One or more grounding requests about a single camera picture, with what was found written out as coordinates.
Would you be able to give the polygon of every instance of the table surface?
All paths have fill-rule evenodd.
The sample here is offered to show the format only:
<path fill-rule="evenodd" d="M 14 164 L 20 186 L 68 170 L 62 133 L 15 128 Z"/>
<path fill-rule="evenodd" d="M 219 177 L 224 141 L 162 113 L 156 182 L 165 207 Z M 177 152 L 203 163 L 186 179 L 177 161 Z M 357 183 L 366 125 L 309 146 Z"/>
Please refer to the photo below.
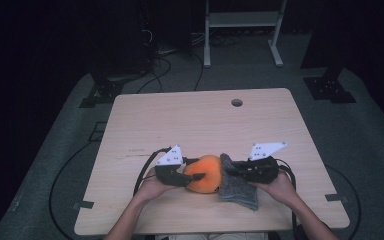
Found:
<path fill-rule="evenodd" d="M 234 99 L 243 105 L 233 106 Z M 179 144 L 188 158 L 226 153 L 233 160 L 246 160 L 253 143 L 284 141 L 288 145 L 273 157 L 291 166 L 299 195 L 331 228 L 347 227 L 349 218 L 342 203 L 326 200 L 336 190 L 289 90 L 120 95 L 84 196 L 94 205 L 80 209 L 75 232 L 108 233 L 130 201 L 144 163 L 158 149 Z M 258 190 L 258 201 L 259 210 L 254 212 L 220 201 L 217 193 L 171 190 L 145 206 L 135 233 L 291 229 L 287 207 L 262 190 Z"/>

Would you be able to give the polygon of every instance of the hole in table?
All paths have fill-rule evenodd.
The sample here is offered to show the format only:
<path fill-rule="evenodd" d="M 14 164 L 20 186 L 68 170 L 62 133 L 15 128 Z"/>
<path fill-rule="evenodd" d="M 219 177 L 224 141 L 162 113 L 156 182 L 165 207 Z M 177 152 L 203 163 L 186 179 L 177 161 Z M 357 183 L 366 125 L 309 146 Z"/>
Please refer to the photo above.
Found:
<path fill-rule="evenodd" d="M 232 105 L 235 106 L 235 107 L 240 107 L 240 106 L 242 106 L 242 104 L 244 104 L 244 103 L 242 102 L 242 100 L 240 100 L 240 99 L 236 99 L 236 98 L 233 99 L 231 103 L 232 103 Z"/>

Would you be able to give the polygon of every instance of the orange fruit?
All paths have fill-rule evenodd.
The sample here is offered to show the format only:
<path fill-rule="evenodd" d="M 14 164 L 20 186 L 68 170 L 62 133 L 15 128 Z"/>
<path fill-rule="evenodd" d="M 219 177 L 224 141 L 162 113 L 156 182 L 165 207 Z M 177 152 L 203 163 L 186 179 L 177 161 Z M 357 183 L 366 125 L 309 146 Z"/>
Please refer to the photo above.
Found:
<path fill-rule="evenodd" d="M 222 181 L 220 157 L 204 155 L 199 158 L 199 161 L 187 165 L 183 173 L 187 175 L 205 173 L 201 180 L 189 183 L 188 189 L 198 193 L 217 192 Z"/>

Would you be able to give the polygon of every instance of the person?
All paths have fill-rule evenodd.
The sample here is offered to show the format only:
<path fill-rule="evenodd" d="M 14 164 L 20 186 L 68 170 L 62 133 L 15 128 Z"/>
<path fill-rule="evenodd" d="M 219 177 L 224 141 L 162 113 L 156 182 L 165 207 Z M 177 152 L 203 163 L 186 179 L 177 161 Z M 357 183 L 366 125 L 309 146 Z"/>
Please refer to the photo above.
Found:
<path fill-rule="evenodd" d="M 250 184 L 266 191 L 274 200 L 289 207 L 300 220 L 301 225 L 310 240 L 338 239 L 297 194 L 289 177 L 284 171 L 280 171 L 278 177 L 270 184 Z M 130 240 L 145 205 L 161 196 L 164 192 L 174 188 L 177 187 L 161 183 L 155 177 L 155 169 L 151 168 L 144 178 L 139 190 L 130 200 L 120 218 L 104 239 Z M 218 234 L 217 239 L 223 239 L 223 234 Z"/>

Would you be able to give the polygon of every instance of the gray cloth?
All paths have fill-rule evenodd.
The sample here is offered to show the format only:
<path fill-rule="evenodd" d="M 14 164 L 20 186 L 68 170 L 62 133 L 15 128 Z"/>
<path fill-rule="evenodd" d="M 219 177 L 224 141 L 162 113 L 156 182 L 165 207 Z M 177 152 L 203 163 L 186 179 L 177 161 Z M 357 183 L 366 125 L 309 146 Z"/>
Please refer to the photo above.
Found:
<path fill-rule="evenodd" d="M 226 169 L 234 169 L 229 155 L 220 155 L 222 166 L 222 183 L 219 189 L 219 197 L 222 201 L 239 203 L 253 211 L 258 210 L 257 188 L 248 184 L 240 176 L 232 176 Z"/>

